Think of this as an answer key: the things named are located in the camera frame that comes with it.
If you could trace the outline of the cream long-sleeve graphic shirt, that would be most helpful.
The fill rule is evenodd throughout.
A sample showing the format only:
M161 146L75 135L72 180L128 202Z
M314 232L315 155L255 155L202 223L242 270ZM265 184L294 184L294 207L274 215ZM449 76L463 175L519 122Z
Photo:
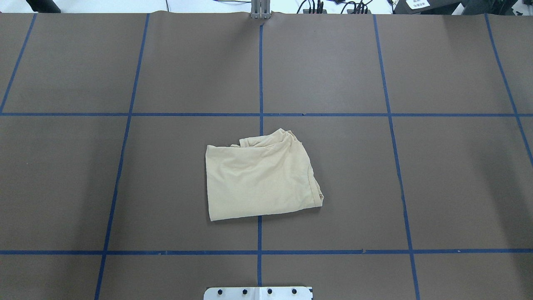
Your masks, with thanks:
M317 208L325 198L308 152L290 130L208 145L205 166L211 221Z

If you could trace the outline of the aluminium frame post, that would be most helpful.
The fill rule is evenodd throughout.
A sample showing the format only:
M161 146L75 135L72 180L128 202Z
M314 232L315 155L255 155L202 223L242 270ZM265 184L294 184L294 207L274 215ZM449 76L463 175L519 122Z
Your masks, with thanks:
M270 0L251 0L251 19L270 19Z

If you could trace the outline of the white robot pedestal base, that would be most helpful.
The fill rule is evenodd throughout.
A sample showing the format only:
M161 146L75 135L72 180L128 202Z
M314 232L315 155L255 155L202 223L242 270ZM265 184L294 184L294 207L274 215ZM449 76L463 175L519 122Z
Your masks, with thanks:
M204 300L312 300L311 287L213 287L204 292Z

